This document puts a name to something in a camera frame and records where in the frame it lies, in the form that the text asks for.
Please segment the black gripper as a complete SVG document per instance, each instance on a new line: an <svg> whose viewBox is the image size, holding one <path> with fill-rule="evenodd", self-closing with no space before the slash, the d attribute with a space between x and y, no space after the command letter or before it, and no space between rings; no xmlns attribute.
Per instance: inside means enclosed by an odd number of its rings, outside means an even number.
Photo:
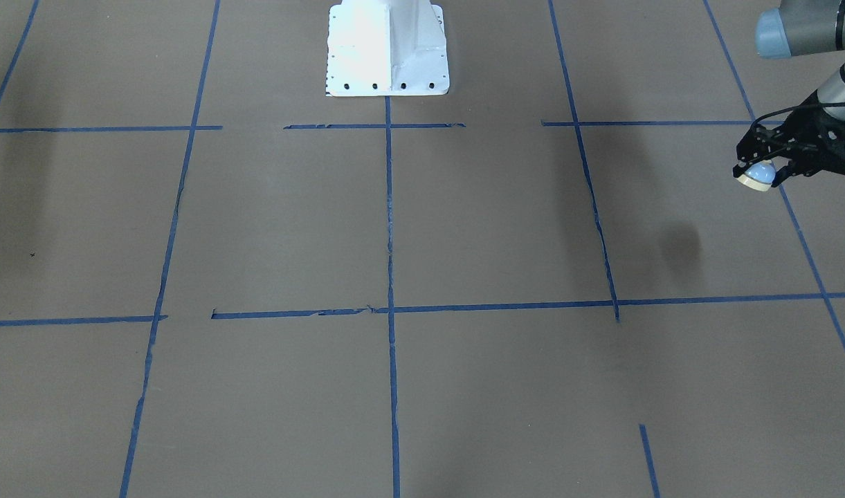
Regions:
<svg viewBox="0 0 845 498"><path fill-rule="evenodd" d="M845 176L845 104L809 104L798 113L801 124L752 125L736 145L736 163L772 160L774 182L819 172Z"/></svg>

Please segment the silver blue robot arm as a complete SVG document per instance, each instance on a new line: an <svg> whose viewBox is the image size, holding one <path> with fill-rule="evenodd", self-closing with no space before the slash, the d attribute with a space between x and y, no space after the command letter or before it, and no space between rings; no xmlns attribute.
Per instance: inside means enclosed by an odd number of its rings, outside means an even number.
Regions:
<svg viewBox="0 0 845 498"><path fill-rule="evenodd" d="M783 1L758 17L755 45L763 59L844 51L845 1ZM795 176L845 176L845 63L781 114L777 127L755 119L739 141L733 168L739 183L764 192Z"/></svg>

